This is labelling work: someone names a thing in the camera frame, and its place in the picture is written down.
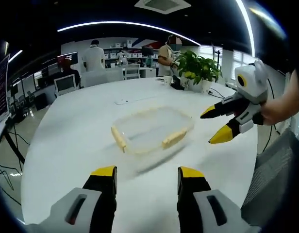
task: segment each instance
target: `transparent plastic container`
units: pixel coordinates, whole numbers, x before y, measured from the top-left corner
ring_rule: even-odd
[[[141,171],[181,149],[193,128],[192,117],[171,107],[159,107],[118,119],[111,131],[118,147]]]

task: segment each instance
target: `white round table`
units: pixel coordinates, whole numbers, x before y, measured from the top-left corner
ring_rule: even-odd
[[[224,96],[234,93],[217,83],[212,88]],[[106,83],[60,96],[38,126],[26,156],[21,183],[25,223],[43,221],[57,200],[74,187],[83,187],[92,171],[109,165],[118,168],[113,233],[180,232],[179,166],[202,171],[212,189],[219,189],[241,207],[254,172],[257,127],[230,142],[210,145],[208,140],[232,116],[199,117],[220,100],[175,90],[155,78]],[[158,167],[127,178],[127,155],[116,147],[112,123],[136,111],[162,105],[176,107],[193,117],[191,143]]]

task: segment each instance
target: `air vent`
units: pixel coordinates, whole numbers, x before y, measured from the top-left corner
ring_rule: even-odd
[[[167,15],[191,5],[183,0],[140,0],[134,6]]]

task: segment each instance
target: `ceiling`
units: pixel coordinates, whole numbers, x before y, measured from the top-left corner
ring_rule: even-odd
[[[0,37],[9,42],[9,52],[23,50],[21,59],[10,64],[16,71],[30,61],[48,54],[60,53],[60,45],[99,37],[137,37],[165,41],[169,33],[134,25],[92,25],[57,32],[58,29],[92,21],[129,21],[165,28],[200,44],[222,46],[228,50],[251,53],[249,34],[236,0],[186,0],[192,6],[163,15],[134,7],[138,0],[22,0],[2,1],[0,9],[8,16],[0,16]],[[271,1],[262,5],[281,17],[283,12],[274,12]],[[287,67],[287,52],[284,44],[265,24],[248,11],[255,39],[256,56],[265,63],[284,71]],[[183,45],[194,45],[183,41]]]

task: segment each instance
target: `white flower pot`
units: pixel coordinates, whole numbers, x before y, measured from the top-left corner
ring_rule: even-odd
[[[201,80],[198,84],[194,85],[194,80],[188,81],[188,90],[193,92],[201,92],[203,94],[208,94],[211,87],[211,82],[208,80]]]

